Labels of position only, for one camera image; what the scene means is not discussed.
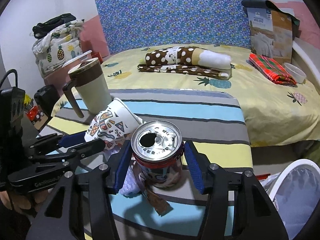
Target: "patterned paper cup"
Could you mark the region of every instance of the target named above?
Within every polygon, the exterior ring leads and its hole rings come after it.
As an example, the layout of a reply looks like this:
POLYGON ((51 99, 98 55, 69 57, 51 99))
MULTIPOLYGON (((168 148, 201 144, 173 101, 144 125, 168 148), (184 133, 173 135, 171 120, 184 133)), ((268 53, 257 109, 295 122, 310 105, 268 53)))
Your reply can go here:
POLYGON ((141 124, 141 120, 119 98, 114 98, 107 109, 92 120, 84 139, 89 142, 101 138, 106 144, 105 149, 110 150, 129 139, 141 124))

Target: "metal screw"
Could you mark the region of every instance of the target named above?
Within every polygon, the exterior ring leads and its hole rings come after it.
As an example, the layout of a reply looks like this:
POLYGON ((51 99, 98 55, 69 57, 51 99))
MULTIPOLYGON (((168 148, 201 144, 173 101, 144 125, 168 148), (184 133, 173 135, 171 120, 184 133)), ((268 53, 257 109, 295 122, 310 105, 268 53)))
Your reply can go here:
POLYGON ((67 172, 64 174, 64 176, 65 176, 66 178, 70 178, 72 175, 73 175, 72 171, 67 171, 67 172))
POLYGON ((247 177, 252 177, 253 173, 252 171, 244 171, 244 174, 247 176, 247 177))
POLYGON ((108 165, 107 165, 107 164, 101 164, 101 165, 99 166, 99 170, 102 170, 102 171, 106 170, 107 168, 108 168, 108 165))
POLYGON ((219 168, 219 165, 216 164, 216 163, 211 163, 211 164, 209 165, 209 167, 210 167, 210 169, 212 169, 212 170, 217 170, 217 169, 219 168))

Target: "mug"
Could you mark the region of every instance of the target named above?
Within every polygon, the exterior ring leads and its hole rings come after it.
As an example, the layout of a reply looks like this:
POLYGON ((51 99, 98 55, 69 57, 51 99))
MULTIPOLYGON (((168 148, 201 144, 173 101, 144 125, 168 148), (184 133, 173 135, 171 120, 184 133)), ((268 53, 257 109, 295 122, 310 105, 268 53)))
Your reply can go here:
POLYGON ((73 67, 68 71, 68 75, 70 81, 63 86, 62 90, 80 118, 83 118, 84 114, 72 94, 71 89, 73 87, 79 92, 83 102, 92 114, 97 114, 106 109, 111 103, 111 95, 98 58, 86 60, 73 67))
POLYGON ((92 120, 84 140, 89 142, 101 138, 106 144, 105 150, 110 150, 118 144, 122 145, 124 140, 129 140, 132 132, 141 124, 141 118, 132 113, 119 98, 114 98, 107 109, 92 120))

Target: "yellow bedsheet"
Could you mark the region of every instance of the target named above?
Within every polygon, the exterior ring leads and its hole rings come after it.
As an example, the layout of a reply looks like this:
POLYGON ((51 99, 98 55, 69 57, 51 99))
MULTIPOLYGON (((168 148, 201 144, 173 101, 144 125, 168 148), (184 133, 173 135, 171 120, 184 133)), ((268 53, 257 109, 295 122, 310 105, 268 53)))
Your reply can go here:
MULTIPOLYGON (((228 81, 175 73, 138 72, 137 65, 147 52, 172 46, 181 44, 131 49, 106 60, 102 67, 109 89, 223 91, 239 101, 252 147, 320 139, 320 95, 308 80, 297 88, 273 84, 246 62, 250 50, 222 45, 192 46, 230 55, 234 68, 228 81)), ((65 100, 64 96, 60 99, 53 115, 65 100)))

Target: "headboard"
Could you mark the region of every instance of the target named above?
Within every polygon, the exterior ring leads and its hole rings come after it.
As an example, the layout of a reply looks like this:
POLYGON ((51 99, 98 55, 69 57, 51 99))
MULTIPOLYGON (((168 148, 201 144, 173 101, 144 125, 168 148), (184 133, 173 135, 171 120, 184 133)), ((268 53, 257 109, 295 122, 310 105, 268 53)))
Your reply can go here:
POLYGON ((96 0, 111 54, 173 43, 251 48, 241 0, 96 0))

